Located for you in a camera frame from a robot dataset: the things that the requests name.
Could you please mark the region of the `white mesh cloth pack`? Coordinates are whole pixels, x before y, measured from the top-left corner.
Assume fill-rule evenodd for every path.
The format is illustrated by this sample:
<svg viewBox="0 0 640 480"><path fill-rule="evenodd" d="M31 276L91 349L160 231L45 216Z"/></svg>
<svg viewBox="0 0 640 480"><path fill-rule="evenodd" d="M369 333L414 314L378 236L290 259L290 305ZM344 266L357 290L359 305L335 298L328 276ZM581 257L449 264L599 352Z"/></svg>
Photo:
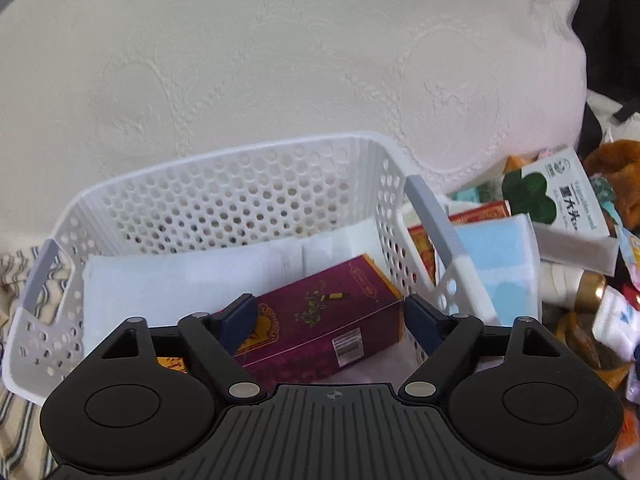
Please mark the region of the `white mesh cloth pack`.
<svg viewBox="0 0 640 480"><path fill-rule="evenodd" d="M171 326L193 312L215 313L243 294L256 297L367 255L385 269L374 221L241 247L166 256L95 256L84 279L85 354L122 321L141 316Z"/></svg>

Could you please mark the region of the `magenta medicine box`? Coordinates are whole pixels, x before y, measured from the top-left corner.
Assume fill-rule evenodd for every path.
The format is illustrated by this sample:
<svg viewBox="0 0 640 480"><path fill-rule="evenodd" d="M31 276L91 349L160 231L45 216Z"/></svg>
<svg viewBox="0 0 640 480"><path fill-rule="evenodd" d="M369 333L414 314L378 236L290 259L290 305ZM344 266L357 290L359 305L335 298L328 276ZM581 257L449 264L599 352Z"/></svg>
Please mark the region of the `magenta medicine box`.
<svg viewBox="0 0 640 480"><path fill-rule="evenodd" d="M235 359L271 391L311 384L400 341L402 293L361 255L257 298Z"/></svg>

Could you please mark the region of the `light blue cloth pack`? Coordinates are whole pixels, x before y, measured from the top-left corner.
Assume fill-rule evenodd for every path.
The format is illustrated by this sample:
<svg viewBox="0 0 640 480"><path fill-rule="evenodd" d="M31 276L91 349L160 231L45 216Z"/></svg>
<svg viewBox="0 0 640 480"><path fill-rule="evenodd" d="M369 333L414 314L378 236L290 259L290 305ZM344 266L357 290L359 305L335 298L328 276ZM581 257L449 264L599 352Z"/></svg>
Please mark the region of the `light blue cloth pack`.
<svg viewBox="0 0 640 480"><path fill-rule="evenodd" d="M540 255L527 214L456 226L501 325L541 320Z"/></svg>

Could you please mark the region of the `gold cap bottle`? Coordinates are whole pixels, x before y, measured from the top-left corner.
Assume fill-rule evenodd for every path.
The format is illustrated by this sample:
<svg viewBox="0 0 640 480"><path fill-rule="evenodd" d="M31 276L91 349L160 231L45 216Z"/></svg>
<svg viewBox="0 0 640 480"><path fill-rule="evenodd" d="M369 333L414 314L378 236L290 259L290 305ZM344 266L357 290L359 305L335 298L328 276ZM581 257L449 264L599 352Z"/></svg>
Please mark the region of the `gold cap bottle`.
<svg viewBox="0 0 640 480"><path fill-rule="evenodd" d="M539 296L543 304L575 312L596 312L606 289L605 277L596 272L541 261Z"/></svg>

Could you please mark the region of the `white perforated plastic basket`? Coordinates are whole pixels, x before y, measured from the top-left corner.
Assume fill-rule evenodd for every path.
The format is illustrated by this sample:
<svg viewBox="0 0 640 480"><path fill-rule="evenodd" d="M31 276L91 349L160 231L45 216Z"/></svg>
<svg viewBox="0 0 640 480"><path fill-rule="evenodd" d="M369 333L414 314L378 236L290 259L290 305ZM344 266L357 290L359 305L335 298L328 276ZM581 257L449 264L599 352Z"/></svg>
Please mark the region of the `white perforated plastic basket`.
<svg viewBox="0 0 640 480"><path fill-rule="evenodd" d="M373 220L392 282L442 312L497 312L410 157L375 132L245 145L88 188L42 245L9 328L6 388L41 404L84 355L84 280L94 256L169 255L305 236Z"/></svg>

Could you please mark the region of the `green seed packet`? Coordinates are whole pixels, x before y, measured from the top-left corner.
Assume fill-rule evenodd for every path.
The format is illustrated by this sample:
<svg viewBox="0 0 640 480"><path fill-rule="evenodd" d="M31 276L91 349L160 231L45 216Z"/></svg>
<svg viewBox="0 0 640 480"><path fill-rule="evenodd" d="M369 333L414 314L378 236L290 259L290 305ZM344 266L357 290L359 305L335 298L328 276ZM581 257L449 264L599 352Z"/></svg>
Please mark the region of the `green seed packet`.
<svg viewBox="0 0 640 480"><path fill-rule="evenodd" d="M563 148L502 179L501 193L512 214L555 230L607 237L608 225L576 152Z"/></svg>

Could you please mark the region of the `brown plush toy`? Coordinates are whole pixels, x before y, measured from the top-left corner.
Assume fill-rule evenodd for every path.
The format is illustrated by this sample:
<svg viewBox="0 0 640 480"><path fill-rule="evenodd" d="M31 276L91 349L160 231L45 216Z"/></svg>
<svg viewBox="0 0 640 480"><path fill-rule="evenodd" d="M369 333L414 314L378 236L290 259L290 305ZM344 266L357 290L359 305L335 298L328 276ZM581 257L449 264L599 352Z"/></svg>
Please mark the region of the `brown plush toy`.
<svg viewBox="0 0 640 480"><path fill-rule="evenodd" d="M640 220L640 142L618 140L602 144L584 161L589 177L600 174L616 195L614 202L624 226L636 230Z"/></svg>

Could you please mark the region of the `cream embossed pillow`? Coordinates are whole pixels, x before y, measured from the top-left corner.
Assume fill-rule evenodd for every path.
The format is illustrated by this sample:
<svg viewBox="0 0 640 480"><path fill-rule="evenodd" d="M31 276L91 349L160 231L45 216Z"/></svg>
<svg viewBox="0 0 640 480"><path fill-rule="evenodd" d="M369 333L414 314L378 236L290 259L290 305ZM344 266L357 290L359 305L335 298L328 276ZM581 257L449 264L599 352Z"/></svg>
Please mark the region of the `cream embossed pillow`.
<svg viewBox="0 0 640 480"><path fill-rule="evenodd" d="M1 246L81 190L237 146L373 130L451 191L573 143L579 0L13 0L1 13Z"/></svg>

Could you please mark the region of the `black backpack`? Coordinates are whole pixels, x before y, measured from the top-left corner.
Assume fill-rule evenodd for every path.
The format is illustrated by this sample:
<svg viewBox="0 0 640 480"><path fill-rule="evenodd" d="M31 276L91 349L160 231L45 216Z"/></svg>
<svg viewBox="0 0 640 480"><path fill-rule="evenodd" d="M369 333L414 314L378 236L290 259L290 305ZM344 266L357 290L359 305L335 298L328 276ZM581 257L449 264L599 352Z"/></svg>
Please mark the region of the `black backpack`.
<svg viewBox="0 0 640 480"><path fill-rule="evenodd" d="M639 0L579 0L572 29L586 52L578 154L600 140L639 139Z"/></svg>

